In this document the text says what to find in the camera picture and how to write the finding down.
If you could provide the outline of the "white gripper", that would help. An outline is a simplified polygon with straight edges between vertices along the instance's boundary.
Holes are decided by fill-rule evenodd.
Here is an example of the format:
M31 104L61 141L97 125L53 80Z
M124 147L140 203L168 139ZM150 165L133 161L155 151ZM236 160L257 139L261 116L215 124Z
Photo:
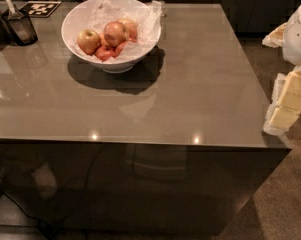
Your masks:
M295 65L287 75L279 73L275 79L272 103L269 105L263 131L283 135L301 115L301 5L283 23L266 35L262 44L282 47L283 58Z

